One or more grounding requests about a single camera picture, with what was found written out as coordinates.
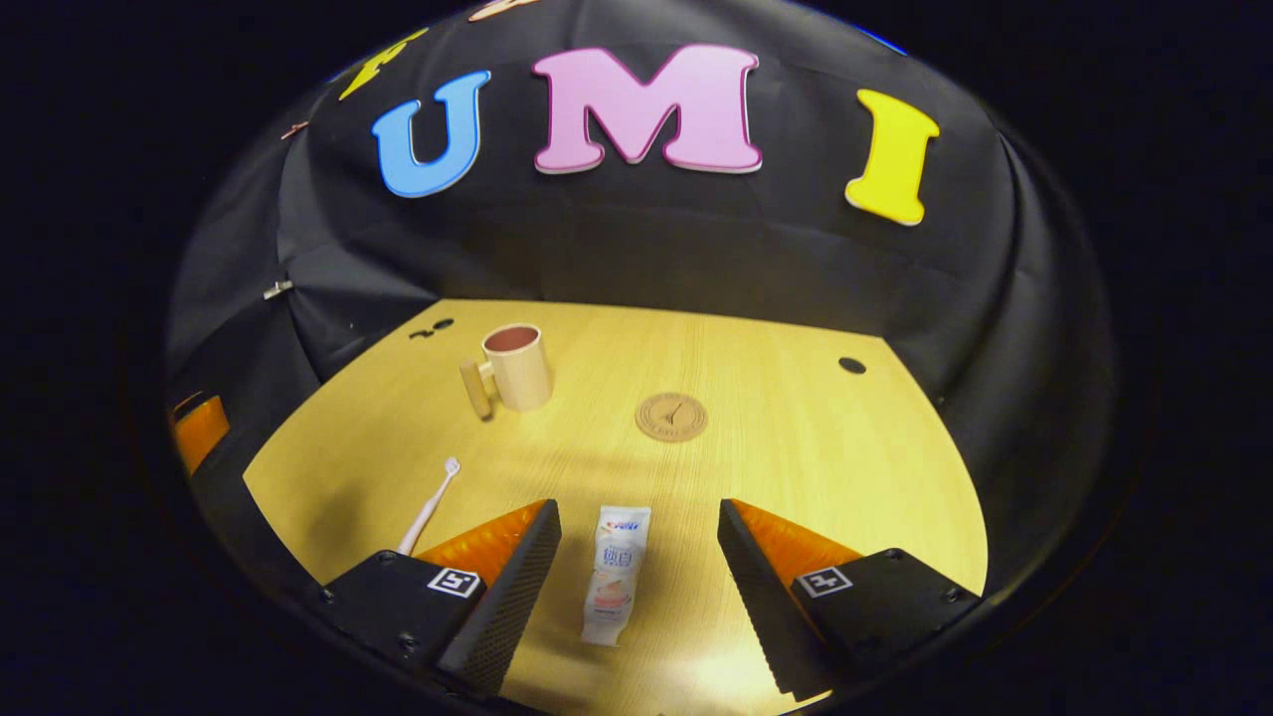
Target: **black background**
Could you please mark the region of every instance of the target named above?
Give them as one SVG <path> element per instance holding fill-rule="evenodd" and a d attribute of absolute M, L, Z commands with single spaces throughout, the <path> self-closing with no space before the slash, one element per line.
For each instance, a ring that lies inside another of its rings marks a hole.
<path fill-rule="evenodd" d="M 199 517 L 151 406 L 167 282 L 234 152 L 308 87 L 456 5 L 256 5 L 61 4 L 6 22 L 9 166 L 33 189 L 6 241 L 18 712 L 419 708 L 190 536 Z M 1254 496 L 1273 303 L 1255 118 L 1273 75 L 1255 18 L 816 5 L 962 83 L 1053 162 L 1091 224 L 1127 389 L 1109 470 L 1134 489 L 1087 568 L 997 648 L 881 712 L 1268 711 Z"/>

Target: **white toothbrush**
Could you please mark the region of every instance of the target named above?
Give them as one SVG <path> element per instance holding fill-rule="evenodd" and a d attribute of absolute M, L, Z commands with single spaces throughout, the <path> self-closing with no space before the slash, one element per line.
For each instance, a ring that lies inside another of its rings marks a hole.
<path fill-rule="evenodd" d="M 410 555 L 411 550 L 415 549 L 415 540 L 420 539 L 420 533 L 424 531 L 424 525 L 433 516 L 433 511 L 438 508 L 438 503 L 442 502 L 442 493 L 447 492 L 447 485 L 451 484 L 451 478 L 456 476 L 460 471 L 460 460 L 451 457 L 447 460 L 447 479 L 442 480 L 442 487 L 438 492 L 429 498 L 429 502 L 424 503 L 424 508 L 420 510 L 420 516 L 415 519 L 415 524 L 402 538 L 402 544 L 398 545 L 398 554 Z"/>

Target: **wooden table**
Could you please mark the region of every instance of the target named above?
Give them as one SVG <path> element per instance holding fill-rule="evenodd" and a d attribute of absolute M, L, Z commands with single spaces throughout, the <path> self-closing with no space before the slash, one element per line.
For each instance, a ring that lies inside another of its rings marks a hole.
<path fill-rule="evenodd" d="M 442 319 L 454 325 L 409 338 Z M 554 395 L 532 413 L 474 414 L 458 366 L 491 329 L 544 331 Z M 867 367 L 840 367 L 852 357 Z M 707 431 L 658 442 L 635 424 L 679 391 Z M 861 553 L 901 547 L 964 587 L 985 585 L 973 483 L 941 419 L 880 338 L 765 321 L 541 302 L 440 301 L 322 386 L 244 479 L 297 559 L 327 582 L 393 549 L 463 465 L 416 549 L 552 497 L 561 543 L 502 694 L 551 712 L 778 713 L 717 544 L 722 498 Z M 649 506 L 649 550 L 619 647 L 584 645 L 583 598 L 602 503 Z"/>

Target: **yellow letter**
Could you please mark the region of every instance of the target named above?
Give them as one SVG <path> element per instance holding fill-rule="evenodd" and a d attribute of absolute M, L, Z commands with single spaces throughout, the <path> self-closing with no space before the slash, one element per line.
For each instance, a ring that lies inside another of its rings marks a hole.
<path fill-rule="evenodd" d="M 928 140 L 941 130 L 928 115 L 871 89 L 858 101 L 875 117 L 867 169 L 844 187 L 844 197 L 858 209 L 913 227 L 924 219 L 919 180 L 924 173 Z"/>
<path fill-rule="evenodd" d="M 393 57 L 397 57 L 397 54 L 401 52 L 404 47 L 406 47 L 407 42 L 411 42 L 412 39 L 420 37 L 426 32 L 429 32 L 429 28 L 424 28 L 420 32 L 416 32 L 411 37 L 402 39 L 397 45 L 393 45 L 388 50 L 384 50 L 383 52 L 379 52 L 378 55 L 373 56 L 370 60 L 363 62 L 363 69 L 358 71 L 358 76 L 354 78 L 354 82 L 349 83 L 349 87 L 345 88 L 345 92 L 340 93 L 340 98 L 337 98 L 336 101 L 340 102 L 341 99 L 353 94 L 354 90 L 356 90 L 359 87 L 363 87 L 364 84 L 372 82 L 372 78 L 374 78 L 381 71 L 382 65 L 387 64 Z"/>

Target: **blue letter u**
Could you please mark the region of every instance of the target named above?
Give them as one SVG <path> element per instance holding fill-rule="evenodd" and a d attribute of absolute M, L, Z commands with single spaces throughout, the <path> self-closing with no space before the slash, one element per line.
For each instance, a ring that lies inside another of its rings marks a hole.
<path fill-rule="evenodd" d="M 447 107 L 447 150 L 433 162 L 418 162 L 411 144 L 411 117 L 420 111 L 419 99 L 398 104 L 376 120 L 372 134 L 379 140 L 381 176 L 390 191 L 418 199 L 443 191 L 468 172 L 481 145 L 477 89 L 488 80 L 486 70 L 471 73 L 433 94 Z"/>

